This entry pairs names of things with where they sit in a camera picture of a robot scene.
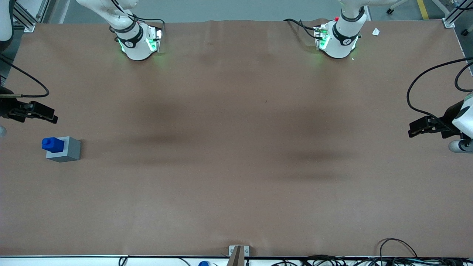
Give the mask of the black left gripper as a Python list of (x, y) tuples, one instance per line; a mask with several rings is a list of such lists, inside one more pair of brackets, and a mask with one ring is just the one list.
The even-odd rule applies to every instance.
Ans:
[(456, 118), (463, 106), (463, 100), (447, 108), (443, 116), (440, 118), (445, 124), (445, 128), (439, 120), (432, 116), (424, 116), (411, 123), (409, 123), (409, 138), (414, 138), (421, 134), (441, 133), (443, 139), (447, 139), (456, 135), (461, 135), (461, 131), (453, 125), (453, 120)]

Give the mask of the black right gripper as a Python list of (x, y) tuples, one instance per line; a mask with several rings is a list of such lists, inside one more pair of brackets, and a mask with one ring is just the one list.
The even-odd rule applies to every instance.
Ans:
[[(6, 87), (2, 86), (0, 88), (0, 94), (13, 95), (14, 93)], [(58, 122), (58, 117), (54, 115), (54, 111), (55, 110), (53, 108), (36, 101), (24, 103), (17, 100), (17, 98), (0, 99), (0, 116), (3, 118), (8, 118), (8, 115), (10, 114), (10, 119), (13, 119), (20, 123), (24, 123), (27, 118), (30, 118), (40, 119), (49, 123), (56, 124)]]

